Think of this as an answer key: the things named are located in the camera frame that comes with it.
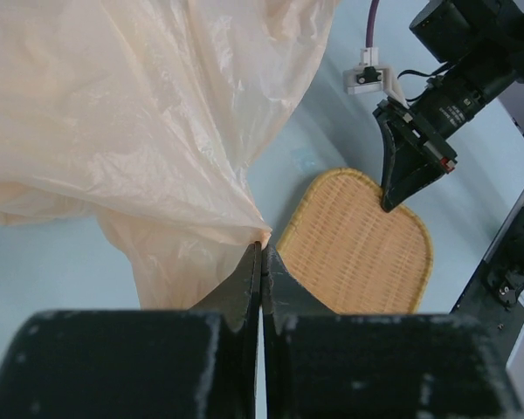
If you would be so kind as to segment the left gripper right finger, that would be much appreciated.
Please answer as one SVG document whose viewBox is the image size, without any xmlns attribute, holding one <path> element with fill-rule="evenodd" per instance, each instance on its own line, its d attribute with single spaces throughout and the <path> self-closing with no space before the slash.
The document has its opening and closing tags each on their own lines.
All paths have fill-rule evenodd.
<svg viewBox="0 0 524 419">
<path fill-rule="evenodd" d="M 298 316 L 324 316 L 334 312 L 319 301 L 287 270 L 275 247 L 262 251 L 261 308 L 264 330 L 267 416 L 281 418 L 285 403 L 287 344 L 282 329 Z"/>
</svg>

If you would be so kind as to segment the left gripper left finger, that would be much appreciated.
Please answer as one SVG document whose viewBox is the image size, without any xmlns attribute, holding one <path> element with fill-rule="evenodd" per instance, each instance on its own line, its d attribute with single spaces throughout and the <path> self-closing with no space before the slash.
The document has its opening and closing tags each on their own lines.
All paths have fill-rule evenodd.
<svg viewBox="0 0 524 419">
<path fill-rule="evenodd" d="M 203 418 L 253 418 L 262 273 L 261 243 L 245 250 L 234 272 L 191 310 L 218 316 L 217 341 L 198 395 Z"/>
</svg>

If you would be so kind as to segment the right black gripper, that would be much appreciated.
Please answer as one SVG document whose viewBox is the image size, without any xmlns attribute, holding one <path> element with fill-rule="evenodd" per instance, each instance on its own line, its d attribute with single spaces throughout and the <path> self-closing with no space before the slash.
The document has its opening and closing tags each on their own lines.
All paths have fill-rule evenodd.
<svg viewBox="0 0 524 419">
<path fill-rule="evenodd" d="M 514 81 L 512 73 L 447 73 L 428 79 L 405 107 L 388 98 L 374 111 L 383 138 L 381 206 L 391 212 L 454 170 L 448 139 Z"/>
</svg>

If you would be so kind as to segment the woven bamboo tray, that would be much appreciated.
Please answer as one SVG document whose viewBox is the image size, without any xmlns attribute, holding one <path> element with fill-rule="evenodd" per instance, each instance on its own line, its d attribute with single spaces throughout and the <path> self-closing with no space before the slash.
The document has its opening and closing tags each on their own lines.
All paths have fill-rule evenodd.
<svg viewBox="0 0 524 419">
<path fill-rule="evenodd" d="M 381 196 L 361 171 L 326 171 L 277 243 L 291 275 L 335 313 L 415 313 L 424 296 L 433 267 L 430 233 L 405 205 L 384 211 Z"/>
</svg>

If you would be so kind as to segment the translucent orange plastic bag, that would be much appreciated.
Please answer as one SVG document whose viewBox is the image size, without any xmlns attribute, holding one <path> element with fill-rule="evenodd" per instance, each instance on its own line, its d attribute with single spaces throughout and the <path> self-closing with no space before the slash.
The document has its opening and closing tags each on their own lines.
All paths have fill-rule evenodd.
<svg viewBox="0 0 524 419">
<path fill-rule="evenodd" d="M 247 170 L 334 1 L 0 1 L 0 225 L 94 216 L 141 306 L 188 308 L 270 227 Z"/>
</svg>

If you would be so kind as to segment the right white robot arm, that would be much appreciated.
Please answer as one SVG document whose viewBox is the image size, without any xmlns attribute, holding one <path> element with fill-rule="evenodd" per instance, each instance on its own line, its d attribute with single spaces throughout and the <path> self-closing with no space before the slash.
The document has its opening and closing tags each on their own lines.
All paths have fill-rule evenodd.
<svg viewBox="0 0 524 419">
<path fill-rule="evenodd" d="M 441 67 L 408 106 L 388 98 L 374 111 L 386 212 L 452 172 L 449 138 L 514 82 L 524 85 L 524 12 L 513 1 L 430 1 L 410 30 Z"/>
</svg>

